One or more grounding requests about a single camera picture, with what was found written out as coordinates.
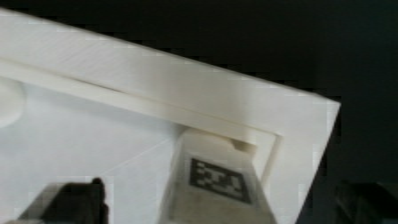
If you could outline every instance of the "white cardboard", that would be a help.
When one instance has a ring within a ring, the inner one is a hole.
[[[0,18],[0,76],[255,145],[275,220],[292,224],[339,104],[19,13],[0,10]]]

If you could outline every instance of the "dark object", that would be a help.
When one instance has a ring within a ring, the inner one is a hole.
[[[335,224],[398,224],[398,198],[376,183],[342,183],[335,189]]]
[[[69,183],[60,189],[40,220],[46,224],[108,224],[104,185],[95,178],[90,184]]]

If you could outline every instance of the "black and white pattern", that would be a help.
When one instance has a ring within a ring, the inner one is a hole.
[[[189,161],[189,185],[250,204],[243,175],[197,159]]]

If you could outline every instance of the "white surface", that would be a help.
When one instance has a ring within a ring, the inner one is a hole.
[[[44,186],[99,176],[111,223],[154,223],[181,127],[40,88],[19,121],[0,129],[0,223]]]
[[[314,94],[37,18],[5,10],[0,10],[0,17],[0,76],[79,97],[90,93],[90,100],[252,143],[261,149],[253,155],[257,171],[261,161],[268,161],[261,181],[271,212],[276,223],[291,224],[339,104]]]
[[[21,83],[0,77],[0,128],[21,117],[24,93]]]

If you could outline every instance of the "black background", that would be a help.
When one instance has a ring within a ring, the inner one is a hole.
[[[5,0],[0,5],[342,103],[296,223],[333,222],[333,188],[398,183],[396,0]]]

